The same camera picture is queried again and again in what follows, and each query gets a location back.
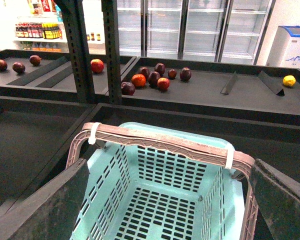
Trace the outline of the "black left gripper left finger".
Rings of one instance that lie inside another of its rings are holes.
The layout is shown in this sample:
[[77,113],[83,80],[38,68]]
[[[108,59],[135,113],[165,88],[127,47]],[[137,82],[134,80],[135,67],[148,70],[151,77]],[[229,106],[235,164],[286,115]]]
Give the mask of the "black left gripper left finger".
[[68,240],[84,200],[88,164],[80,159],[0,217],[0,240]]

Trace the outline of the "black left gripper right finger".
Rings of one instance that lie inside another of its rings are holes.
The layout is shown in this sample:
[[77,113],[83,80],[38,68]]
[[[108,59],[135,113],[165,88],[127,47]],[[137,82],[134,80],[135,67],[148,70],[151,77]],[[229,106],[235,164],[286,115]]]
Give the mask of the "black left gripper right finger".
[[256,159],[249,183],[275,240],[300,240],[300,183]]

